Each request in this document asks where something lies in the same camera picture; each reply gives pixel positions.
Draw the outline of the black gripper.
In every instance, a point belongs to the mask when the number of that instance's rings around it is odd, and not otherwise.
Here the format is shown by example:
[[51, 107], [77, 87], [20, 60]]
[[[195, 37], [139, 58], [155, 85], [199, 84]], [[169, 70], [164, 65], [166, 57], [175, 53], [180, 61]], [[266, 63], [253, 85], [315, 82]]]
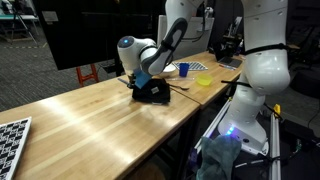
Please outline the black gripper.
[[128, 84], [127, 87], [129, 89], [133, 89], [135, 87], [136, 76], [134, 74], [128, 75]]

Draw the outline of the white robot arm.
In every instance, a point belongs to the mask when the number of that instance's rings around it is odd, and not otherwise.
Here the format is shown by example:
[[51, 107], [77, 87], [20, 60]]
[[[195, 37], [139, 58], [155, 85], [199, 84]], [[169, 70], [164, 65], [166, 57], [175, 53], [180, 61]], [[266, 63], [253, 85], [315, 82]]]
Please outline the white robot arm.
[[[257, 155], [269, 152], [265, 129], [256, 117], [268, 95], [289, 85], [286, 20], [289, 0], [240, 0], [243, 6], [245, 51], [235, 94], [218, 132], [241, 142], [241, 149]], [[163, 72], [186, 34], [193, 12], [204, 0], [166, 0], [167, 30], [160, 43], [124, 36], [117, 51], [125, 73], [141, 88]]]

